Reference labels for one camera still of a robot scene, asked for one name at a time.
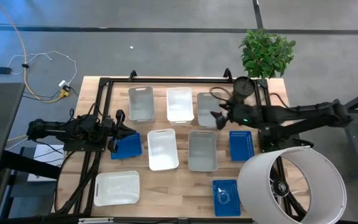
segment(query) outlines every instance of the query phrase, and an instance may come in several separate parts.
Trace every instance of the blue plastic basket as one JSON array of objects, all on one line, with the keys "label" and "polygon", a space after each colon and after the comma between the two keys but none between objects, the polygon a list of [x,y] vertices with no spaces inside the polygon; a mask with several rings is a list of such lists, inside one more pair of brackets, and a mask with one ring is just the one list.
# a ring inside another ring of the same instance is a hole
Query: blue plastic basket
[{"label": "blue plastic basket", "polygon": [[214,210],[217,217],[240,216],[240,199],[236,180],[214,180]]},{"label": "blue plastic basket", "polygon": [[122,140],[117,140],[118,151],[111,154],[111,159],[125,159],[142,154],[142,140],[136,133]]},{"label": "blue plastic basket", "polygon": [[250,131],[230,131],[229,142],[232,161],[247,161],[255,155]]}]

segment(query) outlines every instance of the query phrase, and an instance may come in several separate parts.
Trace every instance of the translucent plastic bin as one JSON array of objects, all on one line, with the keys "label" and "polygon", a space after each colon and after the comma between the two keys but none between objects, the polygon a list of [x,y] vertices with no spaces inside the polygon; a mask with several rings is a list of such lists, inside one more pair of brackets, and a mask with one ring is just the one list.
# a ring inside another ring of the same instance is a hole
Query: translucent plastic bin
[{"label": "translucent plastic bin", "polygon": [[197,115],[198,126],[201,129],[216,129],[215,118],[211,115],[211,111],[220,112],[220,100],[213,97],[210,93],[197,94]]},{"label": "translucent plastic bin", "polygon": [[189,125],[194,119],[191,88],[167,90],[167,118],[171,125]]},{"label": "translucent plastic bin", "polygon": [[135,124],[155,121],[154,94],[151,86],[130,88],[129,119]]},{"label": "translucent plastic bin", "polygon": [[179,166],[175,130],[163,129],[147,134],[149,167],[151,170],[175,169]]},{"label": "translucent plastic bin", "polygon": [[189,133],[189,169],[211,172],[218,169],[216,162],[216,133],[191,131]]},{"label": "translucent plastic bin", "polygon": [[96,206],[136,203],[139,194],[138,172],[101,173],[96,176],[93,203]]}]

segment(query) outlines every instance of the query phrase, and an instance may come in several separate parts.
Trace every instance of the potted plant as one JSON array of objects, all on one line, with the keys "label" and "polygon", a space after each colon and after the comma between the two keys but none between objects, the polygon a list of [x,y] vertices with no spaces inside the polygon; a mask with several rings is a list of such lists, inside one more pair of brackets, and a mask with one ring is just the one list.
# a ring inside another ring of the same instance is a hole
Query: potted plant
[{"label": "potted plant", "polygon": [[242,65],[249,78],[273,78],[276,72],[284,75],[294,55],[292,47],[296,42],[288,41],[286,37],[277,34],[266,34],[262,29],[257,32],[247,31],[242,40]]}]

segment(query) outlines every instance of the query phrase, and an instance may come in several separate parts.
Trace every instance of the gray plastic bin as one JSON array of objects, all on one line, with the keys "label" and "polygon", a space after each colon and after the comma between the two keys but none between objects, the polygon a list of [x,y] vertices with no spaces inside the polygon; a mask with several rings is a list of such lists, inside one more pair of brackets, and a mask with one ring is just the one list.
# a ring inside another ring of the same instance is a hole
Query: gray plastic bin
[{"label": "gray plastic bin", "polygon": [[135,124],[155,121],[154,94],[151,86],[130,88],[129,119]]},{"label": "gray plastic bin", "polygon": [[218,169],[216,162],[216,133],[191,131],[189,133],[189,169],[211,172]]},{"label": "gray plastic bin", "polygon": [[216,129],[215,118],[211,115],[211,111],[220,112],[219,104],[220,100],[209,93],[197,94],[198,125],[201,129]]}]

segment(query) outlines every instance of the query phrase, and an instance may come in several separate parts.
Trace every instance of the wooden table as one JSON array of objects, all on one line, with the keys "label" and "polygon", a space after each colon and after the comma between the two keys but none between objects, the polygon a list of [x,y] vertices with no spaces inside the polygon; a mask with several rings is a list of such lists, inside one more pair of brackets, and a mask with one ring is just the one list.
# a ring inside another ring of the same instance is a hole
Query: wooden table
[{"label": "wooden table", "polygon": [[[100,77],[84,77],[75,114],[86,114],[96,99]],[[230,158],[229,131],[249,130],[252,132],[255,153],[260,153],[257,130],[238,124],[227,123],[221,131],[216,131],[218,170],[215,172],[193,172],[188,168],[188,133],[198,130],[196,96],[200,92],[208,92],[214,84],[199,83],[115,83],[112,89],[112,98],[109,114],[114,116],[116,110],[122,109],[129,117],[128,89],[137,86],[151,85],[154,89],[156,120],[152,124],[133,124],[126,119],[124,124],[137,130],[142,139],[143,154],[139,157],[111,160],[109,151],[105,151],[101,158],[99,173],[136,170],[140,175],[140,199],[132,205],[115,205],[97,207],[93,205],[92,216],[105,217],[191,217],[216,218],[212,198],[212,181],[216,179],[237,179],[243,162],[233,162]],[[167,88],[187,86],[193,90],[193,110],[195,119],[191,126],[171,126],[167,120]],[[232,90],[232,84],[219,84]],[[268,81],[269,92],[278,93],[288,104],[287,92],[281,78]],[[100,110],[103,111],[106,90],[102,95]],[[255,104],[254,96],[248,97],[247,102]],[[276,96],[271,97],[273,105],[280,105]],[[176,132],[177,149],[180,164],[177,169],[165,171],[151,171],[149,169],[147,151],[147,133],[151,130],[173,128]],[[84,152],[76,152],[66,162],[58,185],[57,205],[60,208],[68,200],[80,179]],[[302,174],[290,161],[284,161],[285,174],[291,191],[305,190],[307,183]],[[85,207],[88,188],[84,191],[81,209]],[[308,208],[307,193],[296,194],[298,201]],[[242,208],[240,217],[249,218]]]}]

